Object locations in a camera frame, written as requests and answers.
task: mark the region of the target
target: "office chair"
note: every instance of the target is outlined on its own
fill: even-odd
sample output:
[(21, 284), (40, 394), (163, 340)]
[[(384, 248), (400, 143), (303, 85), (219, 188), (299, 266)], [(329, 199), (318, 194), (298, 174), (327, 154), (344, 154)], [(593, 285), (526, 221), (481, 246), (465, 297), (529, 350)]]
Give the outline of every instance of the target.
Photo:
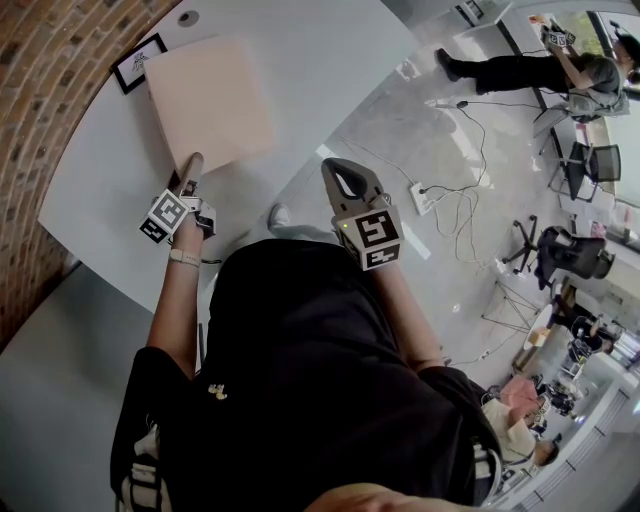
[(555, 226), (545, 229), (538, 239), (538, 266), (534, 275), (538, 287), (551, 287), (556, 269), (567, 270), (583, 279), (604, 279), (615, 260), (615, 254), (605, 250), (604, 238), (582, 238)]
[[(599, 183), (620, 181), (622, 163), (620, 160), (620, 148), (618, 148), (617, 144), (595, 147), (574, 142), (569, 158), (557, 158), (555, 160), (559, 162), (558, 167), (553, 173), (548, 186), (558, 194), (569, 196), (571, 200), (579, 199), (591, 203), (596, 195)], [(552, 186), (553, 180), (561, 168), (564, 171), (563, 183), (567, 181), (569, 193), (562, 191), (563, 183), (560, 184), (557, 190)], [(594, 184), (593, 193), (589, 198), (578, 197), (585, 176)]]
[(523, 257), (522, 263), (520, 264), (520, 269), (513, 270), (513, 273), (516, 275), (520, 274), (524, 270), (524, 266), (527, 264), (527, 261), (529, 261), (531, 252), (538, 250), (538, 246), (534, 242), (536, 238), (536, 226), (538, 224), (538, 217), (536, 217), (535, 215), (530, 215), (529, 220), (533, 221), (533, 226), (531, 226), (531, 234), (529, 235), (527, 235), (527, 232), (522, 227), (520, 221), (513, 221), (513, 225), (517, 228), (520, 228), (520, 234), (524, 239), (524, 245), (513, 256), (509, 258), (502, 258), (502, 263), (506, 264), (511, 263), (513, 260), (517, 260), (520, 256)]

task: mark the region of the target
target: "black office chair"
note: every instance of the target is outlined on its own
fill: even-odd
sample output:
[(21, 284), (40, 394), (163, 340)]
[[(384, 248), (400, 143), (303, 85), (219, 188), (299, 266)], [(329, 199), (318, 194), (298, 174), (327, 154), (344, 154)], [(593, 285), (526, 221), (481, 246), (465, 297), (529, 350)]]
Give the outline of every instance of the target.
[[(579, 199), (590, 203), (593, 201), (598, 184), (608, 181), (620, 181), (622, 162), (620, 159), (620, 149), (616, 144), (612, 146), (585, 146), (580, 142), (574, 142), (569, 158), (558, 158), (558, 168), (553, 173), (549, 188), (558, 194), (569, 196), (572, 200)], [(562, 183), (556, 190), (552, 187), (560, 169), (564, 171), (564, 181), (567, 181), (569, 192), (562, 191)], [(585, 176), (593, 183), (593, 193), (591, 197), (579, 197), (580, 187)]]
[(615, 260), (615, 254), (605, 249), (606, 244), (604, 238), (573, 236), (559, 226), (545, 229), (538, 239), (538, 266), (534, 272), (538, 287), (551, 287), (556, 269), (568, 270), (583, 279), (604, 279)]

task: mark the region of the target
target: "white tabletop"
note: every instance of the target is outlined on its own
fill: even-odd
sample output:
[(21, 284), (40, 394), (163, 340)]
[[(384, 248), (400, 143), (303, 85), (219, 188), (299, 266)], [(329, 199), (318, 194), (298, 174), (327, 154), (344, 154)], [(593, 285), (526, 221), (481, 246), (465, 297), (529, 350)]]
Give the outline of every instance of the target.
[[(187, 10), (200, 19), (183, 28), (177, 20)], [(219, 34), (241, 38), (276, 130), (273, 150), (203, 178), (200, 195), (218, 219), (205, 258), (220, 257), (417, 46), (379, 0), (185, 0), (149, 34), (155, 32), (169, 50)], [(60, 160), (39, 221), (94, 272), (154, 311), (169, 246), (157, 246), (138, 227), (171, 172), (146, 83), (125, 96), (111, 76)], [(216, 271), (203, 269), (201, 287)]]

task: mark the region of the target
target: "picture frame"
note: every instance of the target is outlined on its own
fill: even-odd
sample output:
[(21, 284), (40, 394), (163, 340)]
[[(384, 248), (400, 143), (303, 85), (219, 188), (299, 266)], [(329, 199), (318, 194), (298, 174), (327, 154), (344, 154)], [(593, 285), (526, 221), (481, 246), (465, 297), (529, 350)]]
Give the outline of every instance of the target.
[(129, 94), (145, 81), (144, 61), (167, 51), (160, 34), (155, 33), (111, 65), (124, 94)]

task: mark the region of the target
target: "white bracelet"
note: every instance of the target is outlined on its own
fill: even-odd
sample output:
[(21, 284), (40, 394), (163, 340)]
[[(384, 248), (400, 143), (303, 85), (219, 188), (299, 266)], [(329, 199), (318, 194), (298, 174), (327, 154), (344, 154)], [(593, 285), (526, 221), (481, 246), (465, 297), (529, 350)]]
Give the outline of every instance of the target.
[(169, 251), (169, 261), (186, 263), (187, 265), (193, 265), (197, 268), (200, 267), (200, 257), (195, 254), (184, 252), (182, 249), (171, 249)]

